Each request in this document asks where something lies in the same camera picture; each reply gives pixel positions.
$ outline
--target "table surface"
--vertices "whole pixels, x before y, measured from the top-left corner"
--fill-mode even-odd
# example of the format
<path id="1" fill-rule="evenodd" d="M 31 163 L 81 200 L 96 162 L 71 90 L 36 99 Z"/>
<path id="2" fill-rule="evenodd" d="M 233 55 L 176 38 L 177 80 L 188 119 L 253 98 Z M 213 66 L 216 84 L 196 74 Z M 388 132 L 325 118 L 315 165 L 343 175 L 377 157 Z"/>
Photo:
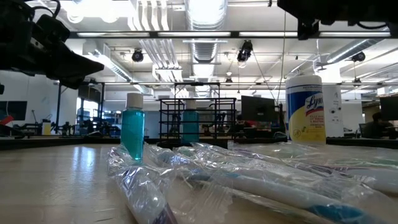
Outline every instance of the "table surface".
<path id="1" fill-rule="evenodd" d="M 1 223 L 136 223 L 106 175 L 111 146 L 0 151 Z M 237 197 L 228 211 L 224 223 L 302 223 Z"/>

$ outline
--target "disinfecting wipes canister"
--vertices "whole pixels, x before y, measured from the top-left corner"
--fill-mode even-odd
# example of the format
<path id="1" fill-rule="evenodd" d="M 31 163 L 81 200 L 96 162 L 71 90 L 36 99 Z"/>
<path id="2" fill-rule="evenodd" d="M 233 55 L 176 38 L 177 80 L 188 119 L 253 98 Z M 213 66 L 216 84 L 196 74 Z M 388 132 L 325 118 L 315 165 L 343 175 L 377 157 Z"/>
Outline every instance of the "disinfecting wipes canister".
<path id="1" fill-rule="evenodd" d="M 293 142 L 325 144 L 322 79 L 316 75 L 286 81 L 289 139 Z"/>

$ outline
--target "blue liquid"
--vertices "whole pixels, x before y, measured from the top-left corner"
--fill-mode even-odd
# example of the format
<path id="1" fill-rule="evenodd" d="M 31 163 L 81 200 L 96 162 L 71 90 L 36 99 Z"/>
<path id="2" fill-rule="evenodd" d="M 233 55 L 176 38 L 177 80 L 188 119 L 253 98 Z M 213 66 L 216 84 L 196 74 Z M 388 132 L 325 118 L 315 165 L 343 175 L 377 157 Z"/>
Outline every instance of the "blue liquid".
<path id="1" fill-rule="evenodd" d="M 145 113 L 138 108 L 128 108 L 122 112 L 121 143 L 130 156 L 138 161 L 144 153 L 144 118 Z"/>
<path id="2" fill-rule="evenodd" d="M 182 114 L 182 121 L 198 121 L 199 114 L 196 111 L 185 111 Z M 184 133 L 199 133 L 198 123 L 183 123 L 182 124 L 182 143 L 188 144 L 199 141 L 199 134 L 184 134 Z"/>

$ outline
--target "blue mouthwash bottle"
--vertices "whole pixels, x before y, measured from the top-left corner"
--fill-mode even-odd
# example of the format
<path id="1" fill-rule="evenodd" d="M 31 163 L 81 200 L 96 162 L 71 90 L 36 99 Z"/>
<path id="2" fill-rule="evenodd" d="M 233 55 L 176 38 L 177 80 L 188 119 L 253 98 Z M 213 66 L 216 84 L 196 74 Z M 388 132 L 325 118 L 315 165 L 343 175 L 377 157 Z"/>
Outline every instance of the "blue mouthwash bottle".
<path id="1" fill-rule="evenodd" d="M 195 100 L 185 101 L 185 111 L 182 114 L 182 143 L 189 144 L 199 141 L 199 113 L 195 111 L 197 108 Z"/>
<path id="2" fill-rule="evenodd" d="M 130 156 L 138 161 L 144 153 L 144 118 L 143 98 L 139 93 L 128 93 L 126 110 L 122 112 L 121 143 Z"/>

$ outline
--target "white bottle cap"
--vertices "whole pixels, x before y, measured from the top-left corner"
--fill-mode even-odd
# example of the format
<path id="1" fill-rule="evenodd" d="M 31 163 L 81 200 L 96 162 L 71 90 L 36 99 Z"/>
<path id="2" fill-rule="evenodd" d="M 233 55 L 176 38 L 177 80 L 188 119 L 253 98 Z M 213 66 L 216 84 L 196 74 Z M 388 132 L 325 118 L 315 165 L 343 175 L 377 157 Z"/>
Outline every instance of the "white bottle cap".
<path id="1" fill-rule="evenodd" d="M 185 100 L 185 109 L 195 110 L 197 108 L 196 100 Z"/>
<path id="2" fill-rule="evenodd" d="M 140 108 L 144 106 L 144 99 L 140 93 L 128 93 L 126 100 L 126 108 Z"/>

